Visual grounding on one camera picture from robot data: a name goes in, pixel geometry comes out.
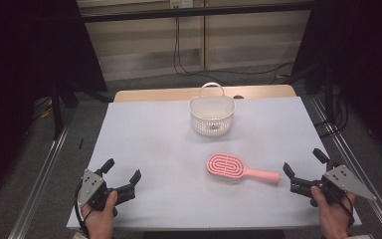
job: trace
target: human hand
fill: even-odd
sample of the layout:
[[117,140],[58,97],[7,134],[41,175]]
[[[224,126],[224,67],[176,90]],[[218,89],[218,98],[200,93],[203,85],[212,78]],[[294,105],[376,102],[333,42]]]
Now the human hand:
[[113,207],[117,200],[117,192],[112,191],[106,200],[103,211],[95,211],[86,204],[82,208],[91,239],[110,239],[113,233]]
[[[321,231],[323,236],[327,239],[341,239],[347,238],[348,223],[350,217],[347,212],[338,203],[328,204],[322,191],[313,186],[311,194],[318,204],[318,219],[320,221]],[[342,198],[342,203],[351,211],[351,205],[354,203],[356,195],[353,193],[346,193],[347,198]]]

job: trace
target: electrical outlet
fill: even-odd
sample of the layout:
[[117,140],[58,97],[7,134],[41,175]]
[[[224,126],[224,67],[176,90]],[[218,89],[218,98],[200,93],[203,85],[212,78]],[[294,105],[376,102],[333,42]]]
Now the electrical outlet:
[[181,8],[193,8],[193,0],[181,0]]
[[180,8],[181,7],[181,0],[170,0],[170,8]]

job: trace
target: wall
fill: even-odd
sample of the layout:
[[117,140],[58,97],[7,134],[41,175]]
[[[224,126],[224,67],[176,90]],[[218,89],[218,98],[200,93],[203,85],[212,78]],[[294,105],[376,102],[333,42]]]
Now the wall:
[[[96,1],[78,0],[78,3],[83,14],[170,8],[169,1],[115,1],[96,4]],[[280,2],[298,1],[194,0],[193,3],[194,7],[204,4],[218,7]],[[179,18],[181,63],[187,71],[197,71],[293,60],[308,15],[309,11],[295,11]],[[175,72],[175,19],[87,23],[87,28],[106,81]]]

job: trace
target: dark background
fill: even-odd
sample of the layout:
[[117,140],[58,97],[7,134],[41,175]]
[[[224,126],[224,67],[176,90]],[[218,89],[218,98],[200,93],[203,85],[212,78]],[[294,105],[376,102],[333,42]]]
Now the dark background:
[[85,25],[50,20],[79,16],[75,0],[0,1],[0,177],[31,123],[35,101],[50,96],[54,83],[65,94],[75,90],[66,81],[106,91]]
[[312,64],[306,90],[318,92],[327,67],[335,84],[382,141],[382,1],[317,1],[292,73]]

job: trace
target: robotic arm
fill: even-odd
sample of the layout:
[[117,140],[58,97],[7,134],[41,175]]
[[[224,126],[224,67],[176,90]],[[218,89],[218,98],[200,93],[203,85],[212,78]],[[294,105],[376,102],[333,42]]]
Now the robotic arm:
[[312,186],[317,186],[324,193],[327,203],[338,203],[350,216],[350,223],[353,223],[352,212],[341,202],[341,199],[346,196],[346,192],[349,191],[374,201],[377,198],[345,165],[333,162],[318,148],[312,153],[321,163],[326,164],[326,172],[320,180],[308,181],[295,177],[293,170],[285,163],[284,172],[290,179],[290,192],[311,198],[310,204],[316,207],[318,205],[313,199],[310,189]]
[[[93,210],[103,211],[106,205],[106,200],[112,191],[117,191],[117,200],[115,205],[119,205],[125,201],[135,198],[135,185],[141,178],[141,173],[136,170],[132,177],[129,179],[129,184],[126,184],[119,188],[107,188],[106,182],[103,180],[102,175],[114,166],[113,159],[109,159],[100,169],[96,172],[92,172],[88,169],[82,177],[82,181],[76,189],[74,196],[74,207],[76,209],[77,218],[79,219],[82,230],[88,235],[89,230],[85,221],[80,216],[80,207],[84,207],[87,203]],[[113,208],[113,217],[117,215],[116,208]]]

